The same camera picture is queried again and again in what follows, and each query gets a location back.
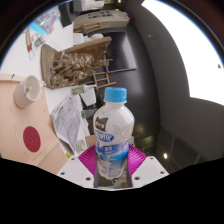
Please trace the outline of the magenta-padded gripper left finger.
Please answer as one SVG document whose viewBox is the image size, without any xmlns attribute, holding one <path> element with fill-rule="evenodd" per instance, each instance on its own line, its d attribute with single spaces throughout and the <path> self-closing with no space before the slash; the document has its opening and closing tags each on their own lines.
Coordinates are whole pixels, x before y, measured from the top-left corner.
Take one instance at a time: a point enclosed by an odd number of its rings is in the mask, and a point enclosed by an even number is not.
<svg viewBox="0 0 224 224">
<path fill-rule="evenodd" d="M 91 146 L 78 157 L 70 158 L 57 175 L 82 187 L 93 187 L 97 170 L 95 146 Z"/>
</svg>

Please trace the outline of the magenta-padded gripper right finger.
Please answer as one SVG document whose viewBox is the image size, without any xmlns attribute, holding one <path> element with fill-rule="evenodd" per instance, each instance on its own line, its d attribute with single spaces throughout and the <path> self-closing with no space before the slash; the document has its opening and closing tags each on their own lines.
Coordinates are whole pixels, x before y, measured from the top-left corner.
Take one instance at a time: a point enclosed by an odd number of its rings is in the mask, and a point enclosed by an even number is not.
<svg viewBox="0 0 224 224">
<path fill-rule="evenodd" d="M 129 146 L 127 158 L 127 186 L 139 188 L 168 175 L 165 168 L 154 156 L 147 157 L 143 152 Z"/>
</svg>

